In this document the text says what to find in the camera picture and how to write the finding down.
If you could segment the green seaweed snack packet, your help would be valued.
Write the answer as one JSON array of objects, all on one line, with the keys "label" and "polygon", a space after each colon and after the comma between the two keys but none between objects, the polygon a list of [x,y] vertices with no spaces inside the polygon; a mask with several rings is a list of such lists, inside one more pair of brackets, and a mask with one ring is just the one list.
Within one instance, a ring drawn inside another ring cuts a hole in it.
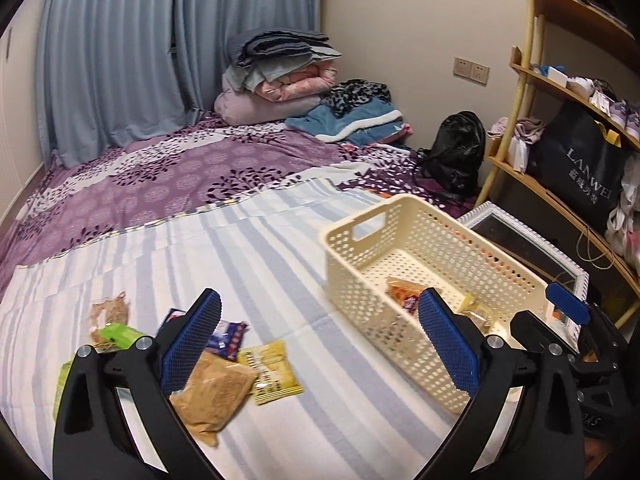
[{"label": "green seaweed snack packet", "polygon": [[[93,347],[97,352],[110,352],[129,349],[139,338],[148,335],[140,332],[126,323],[106,322],[100,325],[92,322],[89,328],[89,335]],[[73,361],[69,360],[62,364],[58,372],[58,382],[56,383],[54,403],[52,408],[53,420],[58,417],[58,410],[62,401],[63,391],[67,382],[70,368]]]}]

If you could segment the brown cracker snack packet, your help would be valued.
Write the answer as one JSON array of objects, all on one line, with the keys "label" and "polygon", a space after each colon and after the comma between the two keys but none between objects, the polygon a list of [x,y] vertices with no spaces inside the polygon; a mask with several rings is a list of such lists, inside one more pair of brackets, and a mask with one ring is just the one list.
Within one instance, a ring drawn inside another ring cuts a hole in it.
[{"label": "brown cracker snack packet", "polygon": [[186,385],[169,400],[191,436],[216,448],[218,432],[244,402],[257,376],[251,367],[205,350]]}]

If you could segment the clear bag of biscuits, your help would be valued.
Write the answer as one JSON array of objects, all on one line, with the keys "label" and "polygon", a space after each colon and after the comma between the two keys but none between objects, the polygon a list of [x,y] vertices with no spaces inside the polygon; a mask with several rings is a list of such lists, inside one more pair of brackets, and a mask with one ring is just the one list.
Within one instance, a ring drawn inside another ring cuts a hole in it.
[{"label": "clear bag of biscuits", "polygon": [[91,342],[98,350],[108,350],[113,344],[105,339],[100,330],[108,324],[119,323],[126,325],[129,321],[129,304],[126,292],[120,292],[113,298],[96,302],[89,312],[89,335]]}]

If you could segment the blue white snack packet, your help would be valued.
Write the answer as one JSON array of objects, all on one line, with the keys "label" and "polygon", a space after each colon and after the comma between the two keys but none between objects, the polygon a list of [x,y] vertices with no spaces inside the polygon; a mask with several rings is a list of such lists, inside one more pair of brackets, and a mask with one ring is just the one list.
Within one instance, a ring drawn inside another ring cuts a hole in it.
[{"label": "blue white snack packet", "polygon": [[171,312],[155,341],[167,365],[193,364],[203,352],[235,361],[247,329],[245,322],[224,320],[216,304],[206,304],[186,312]]}]

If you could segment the yellow snack packet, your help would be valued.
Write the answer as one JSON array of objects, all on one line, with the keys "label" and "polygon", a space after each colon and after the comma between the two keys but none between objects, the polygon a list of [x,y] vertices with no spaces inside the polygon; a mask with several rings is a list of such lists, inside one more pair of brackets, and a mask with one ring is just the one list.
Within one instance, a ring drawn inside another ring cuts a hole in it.
[{"label": "yellow snack packet", "polygon": [[288,352],[283,340],[275,340],[261,346],[243,348],[238,355],[240,364],[257,373],[252,387],[252,397],[257,405],[265,405],[287,396],[304,392],[288,362]]}]

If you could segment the white framed mirror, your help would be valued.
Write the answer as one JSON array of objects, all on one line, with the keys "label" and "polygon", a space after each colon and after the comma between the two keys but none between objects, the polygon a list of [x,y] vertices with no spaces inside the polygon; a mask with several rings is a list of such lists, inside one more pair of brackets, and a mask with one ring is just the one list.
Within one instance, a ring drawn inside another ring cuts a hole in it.
[{"label": "white framed mirror", "polygon": [[498,205],[486,202],[458,218],[547,283],[558,283],[587,300],[589,274],[562,250]]}]

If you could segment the wooden bamboo shelf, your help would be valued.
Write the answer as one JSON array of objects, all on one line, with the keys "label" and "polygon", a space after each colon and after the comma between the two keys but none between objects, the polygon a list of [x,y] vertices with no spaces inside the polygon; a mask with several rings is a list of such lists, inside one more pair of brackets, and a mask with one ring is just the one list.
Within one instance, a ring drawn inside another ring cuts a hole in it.
[{"label": "wooden bamboo shelf", "polygon": [[[608,211],[598,209],[591,197],[602,197],[610,205],[617,203],[620,197],[617,188],[602,185],[597,176],[603,174],[606,167],[615,170],[623,168],[626,157],[639,151],[639,142],[587,99],[548,77],[535,73],[533,65],[544,54],[544,28],[548,22],[576,32],[578,36],[598,46],[602,44],[596,37],[600,32],[606,39],[620,39],[624,44],[630,41],[628,32],[614,32],[616,25],[610,18],[580,0],[526,0],[525,47],[512,49],[511,68],[518,74],[513,106],[498,151],[488,157],[491,170],[476,203],[481,205],[488,199],[499,172],[508,174],[578,229],[579,237],[596,246],[600,256],[608,260],[632,293],[638,295],[639,274],[631,269],[622,255],[614,252],[613,245],[606,240],[604,232]],[[574,178],[567,169],[561,167],[557,157],[536,158],[531,174],[520,174],[506,161],[516,120],[532,104],[525,99],[530,87],[555,96],[555,99],[562,102],[560,110],[550,122],[549,131],[554,134],[563,133],[568,140],[578,140],[585,145],[585,148],[576,148],[574,145],[565,147],[565,158],[578,171]]]}]

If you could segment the white plastic bags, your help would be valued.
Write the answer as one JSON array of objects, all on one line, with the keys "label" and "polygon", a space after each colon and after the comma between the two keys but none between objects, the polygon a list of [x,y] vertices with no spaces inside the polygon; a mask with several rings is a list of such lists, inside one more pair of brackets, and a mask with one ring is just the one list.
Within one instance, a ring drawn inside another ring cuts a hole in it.
[{"label": "white plastic bags", "polygon": [[632,154],[626,161],[622,179],[620,200],[608,216],[605,239],[612,251],[624,258],[628,266],[639,273],[639,154]]}]

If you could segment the orange red snack packet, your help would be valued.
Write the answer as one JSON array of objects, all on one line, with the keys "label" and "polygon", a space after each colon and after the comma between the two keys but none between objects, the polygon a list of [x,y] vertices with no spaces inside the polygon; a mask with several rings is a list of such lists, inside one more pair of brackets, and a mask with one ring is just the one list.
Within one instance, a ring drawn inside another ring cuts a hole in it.
[{"label": "orange red snack packet", "polygon": [[386,294],[410,315],[416,315],[420,295],[425,289],[423,284],[401,278],[390,276],[386,280]]}]

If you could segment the black LANWEI shopping bag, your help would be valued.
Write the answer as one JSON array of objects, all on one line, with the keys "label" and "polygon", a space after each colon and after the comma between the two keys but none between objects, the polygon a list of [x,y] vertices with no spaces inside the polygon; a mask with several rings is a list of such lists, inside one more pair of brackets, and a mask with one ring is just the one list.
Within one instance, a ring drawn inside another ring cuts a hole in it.
[{"label": "black LANWEI shopping bag", "polygon": [[576,102],[566,101],[529,152],[527,173],[583,222],[602,233],[620,200],[631,155],[619,136]]}]

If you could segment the cream perforated plastic basket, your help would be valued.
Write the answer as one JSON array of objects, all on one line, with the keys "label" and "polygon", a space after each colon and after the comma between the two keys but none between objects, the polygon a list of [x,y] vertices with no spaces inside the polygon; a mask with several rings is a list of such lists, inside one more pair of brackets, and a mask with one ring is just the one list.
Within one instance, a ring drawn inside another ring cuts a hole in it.
[{"label": "cream perforated plastic basket", "polygon": [[391,278],[433,287],[454,312],[465,299],[511,342],[510,321],[530,311],[552,320],[546,283],[485,237],[414,195],[401,194],[323,228],[326,296],[422,390],[452,414],[468,394],[445,370],[418,318],[390,296]]}]

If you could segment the pink folded clothes on shelf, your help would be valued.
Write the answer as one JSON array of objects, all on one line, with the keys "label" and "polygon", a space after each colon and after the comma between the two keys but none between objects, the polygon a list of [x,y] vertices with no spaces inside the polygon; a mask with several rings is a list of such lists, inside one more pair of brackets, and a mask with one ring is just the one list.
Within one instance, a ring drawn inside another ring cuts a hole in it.
[{"label": "pink folded clothes on shelf", "polygon": [[[497,154],[507,124],[508,118],[500,118],[487,131],[486,156]],[[542,120],[533,117],[516,121],[514,133],[506,152],[506,162],[519,174],[526,173],[530,149],[541,138],[545,126],[546,124]]]}]

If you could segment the black backpack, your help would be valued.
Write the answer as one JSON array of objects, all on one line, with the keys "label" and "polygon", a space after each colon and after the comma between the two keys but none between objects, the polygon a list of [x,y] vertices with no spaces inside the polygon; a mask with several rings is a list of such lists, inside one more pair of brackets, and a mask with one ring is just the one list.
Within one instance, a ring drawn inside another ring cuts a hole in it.
[{"label": "black backpack", "polygon": [[470,110],[462,110],[440,124],[430,148],[416,152],[416,169],[447,195],[467,200],[477,192],[485,148],[486,130],[480,118]]}]

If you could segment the striped white blue sheet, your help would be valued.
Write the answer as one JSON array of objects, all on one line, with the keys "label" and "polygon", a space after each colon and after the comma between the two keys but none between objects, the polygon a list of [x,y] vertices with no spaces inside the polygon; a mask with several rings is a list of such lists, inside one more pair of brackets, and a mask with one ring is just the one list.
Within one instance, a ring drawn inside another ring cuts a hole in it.
[{"label": "striped white blue sheet", "polygon": [[283,340],[304,392],[246,402],[207,457],[227,479],[411,479],[452,413],[326,296],[323,228],[383,199],[323,179],[97,238],[18,268],[1,303],[1,411],[52,468],[58,372],[88,344],[91,306],[126,292],[129,325],[155,335],[171,309],[218,292],[247,348]]}]

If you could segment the sneakers on shelf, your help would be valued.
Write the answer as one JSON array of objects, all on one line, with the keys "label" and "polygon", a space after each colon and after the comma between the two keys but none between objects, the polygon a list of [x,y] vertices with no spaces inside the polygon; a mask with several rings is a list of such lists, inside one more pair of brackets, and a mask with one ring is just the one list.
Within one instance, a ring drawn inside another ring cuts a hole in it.
[{"label": "sneakers on shelf", "polygon": [[632,138],[639,140],[639,109],[626,100],[619,100],[613,88],[604,80],[570,77],[565,87],[607,114]]}]

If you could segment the purple floral bedspread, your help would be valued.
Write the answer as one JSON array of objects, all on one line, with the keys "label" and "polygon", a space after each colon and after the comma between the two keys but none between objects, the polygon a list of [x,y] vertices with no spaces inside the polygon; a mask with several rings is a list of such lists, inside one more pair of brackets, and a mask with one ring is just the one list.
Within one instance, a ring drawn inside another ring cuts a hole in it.
[{"label": "purple floral bedspread", "polygon": [[454,218],[474,204],[419,176],[410,148],[327,144],[282,122],[231,127],[212,116],[72,169],[54,162],[2,237],[1,285],[9,286],[18,266],[107,233],[315,177],[335,178],[340,188],[416,194]]}]

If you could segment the blue folded blanket pile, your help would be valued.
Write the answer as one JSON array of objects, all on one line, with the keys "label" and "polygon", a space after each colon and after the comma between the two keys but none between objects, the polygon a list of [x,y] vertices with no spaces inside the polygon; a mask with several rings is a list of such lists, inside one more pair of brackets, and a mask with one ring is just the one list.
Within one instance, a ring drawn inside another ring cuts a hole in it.
[{"label": "blue folded blanket pile", "polygon": [[285,125],[326,144],[367,146],[403,141],[412,135],[386,84],[365,79],[336,84],[322,93],[320,103],[310,112],[288,118]]}]

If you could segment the stack of folded quilts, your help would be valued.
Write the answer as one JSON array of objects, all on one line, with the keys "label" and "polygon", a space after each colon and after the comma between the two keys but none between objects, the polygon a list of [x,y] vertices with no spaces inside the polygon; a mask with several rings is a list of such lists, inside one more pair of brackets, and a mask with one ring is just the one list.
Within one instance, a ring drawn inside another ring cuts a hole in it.
[{"label": "stack of folded quilts", "polygon": [[256,28],[227,42],[228,66],[214,111],[230,126],[300,117],[336,84],[340,51],[321,32]]}]

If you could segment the blue grey curtain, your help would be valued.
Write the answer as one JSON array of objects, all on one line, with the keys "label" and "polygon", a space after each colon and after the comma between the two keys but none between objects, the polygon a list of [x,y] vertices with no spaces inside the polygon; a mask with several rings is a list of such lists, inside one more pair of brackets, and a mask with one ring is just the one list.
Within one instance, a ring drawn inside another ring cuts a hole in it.
[{"label": "blue grey curtain", "polygon": [[230,38],[320,26],[320,0],[46,0],[36,55],[45,162],[72,168],[197,122]]}]

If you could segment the wall power sockets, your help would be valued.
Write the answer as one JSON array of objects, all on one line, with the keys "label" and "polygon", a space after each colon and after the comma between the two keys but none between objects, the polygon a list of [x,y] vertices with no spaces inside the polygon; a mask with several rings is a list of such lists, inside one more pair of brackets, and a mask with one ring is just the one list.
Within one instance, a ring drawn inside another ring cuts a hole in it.
[{"label": "wall power sockets", "polygon": [[456,77],[486,86],[486,84],[488,84],[490,68],[486,65],[465,60],[464,58],[455,58],[452,73]]}]

